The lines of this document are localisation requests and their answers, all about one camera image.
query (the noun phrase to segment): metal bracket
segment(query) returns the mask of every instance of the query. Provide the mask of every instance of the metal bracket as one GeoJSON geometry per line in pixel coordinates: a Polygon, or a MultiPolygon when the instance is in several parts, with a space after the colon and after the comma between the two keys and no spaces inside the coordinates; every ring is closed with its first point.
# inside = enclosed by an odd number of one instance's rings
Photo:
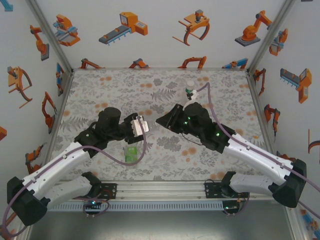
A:
{"type": "MultiPolygon", "coordinates": [[[[221,183],[220,182],[206,182],[204,183],[204,191],[205,191],[205,198],[206,199],[231,199],[223,194],[221,190],[221,183]]],[[[243,192],[239,193],[240,198],[248,198],[248,193],[243,192]]]]}
{"type": "Polygon", "coordinates": [[[97,199],[116,199],[117,184],[116,183],[101,183],[101,192],[97,199]]]}

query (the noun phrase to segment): green sponge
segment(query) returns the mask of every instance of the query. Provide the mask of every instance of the green sponge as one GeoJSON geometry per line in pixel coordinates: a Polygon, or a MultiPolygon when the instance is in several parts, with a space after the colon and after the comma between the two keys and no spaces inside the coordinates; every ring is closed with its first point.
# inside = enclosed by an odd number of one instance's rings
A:
{"type": "Polygon", "coordinates": [[[124,149],[124,159],[128,164],[132,164],[138,160],[138,151],[136,146],[128,146],[124,149]]]}

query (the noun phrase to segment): gray floor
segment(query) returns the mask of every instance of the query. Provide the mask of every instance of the gray floor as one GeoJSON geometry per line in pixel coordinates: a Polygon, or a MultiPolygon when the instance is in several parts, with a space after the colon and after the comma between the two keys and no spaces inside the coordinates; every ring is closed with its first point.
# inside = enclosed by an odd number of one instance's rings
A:
{"type": "Polygon", "coordinates": [[[291,240],[284,208],[251,201],[227,218],[220,211],[108,212],[96,219],[83,213],[48,212],[30,240],[291,240]]]}

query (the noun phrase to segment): black cable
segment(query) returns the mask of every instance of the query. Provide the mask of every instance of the black cable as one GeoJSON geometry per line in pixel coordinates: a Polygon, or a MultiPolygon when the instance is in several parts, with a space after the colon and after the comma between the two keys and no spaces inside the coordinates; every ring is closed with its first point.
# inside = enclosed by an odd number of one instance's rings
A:
{"type": "Polygon", "coordinates": [[[191,140],[189,140],[188,138],[186,138],[183,133],[181,133],[181,134],[182,134],[182,137],[184,137],[184,138],[185,138],[186,140],[188,140],[189,142],[191,142],[191,143],[193,143],[193,144],[197,144],[197,145],[199,145],[199,146],[202,146],[202,145],[203,145],[203,144],[197,143],[197,142],[195,142],[195,141],[191,141],[191,140]]]}
{"type": "Polygon", "coordinates": [[[213,181],[211,178],[209,178],[209,179],[207,179],[207,180],[205,180],[204,181],[204,184],[206,184],[207,183],[207,181],[211,181],[211,182],[213,182],[214,184],[216,183],[215,181],[213,181]]]}
{"type": "Polygon", "coordinates": [[[241,195],[242,195],[242,197],[244,199],[244,202],[246,202],[248,199],[245,198],[244,192],[242,192],[241,195]]]}

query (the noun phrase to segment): small bottle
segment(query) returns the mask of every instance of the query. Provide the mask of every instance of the small bottle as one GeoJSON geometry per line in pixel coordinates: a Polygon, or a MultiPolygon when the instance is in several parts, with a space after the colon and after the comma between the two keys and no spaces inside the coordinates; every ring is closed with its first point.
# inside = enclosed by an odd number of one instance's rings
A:
{"type": "Polygon", "coordinates": [[[195,82],[189,80],[186,82],[184,93],[181,96],[181,105],[184,106],[187,102],[191,100],[191,96],[193,95],[193,90],[195,89],[195,82]]]}

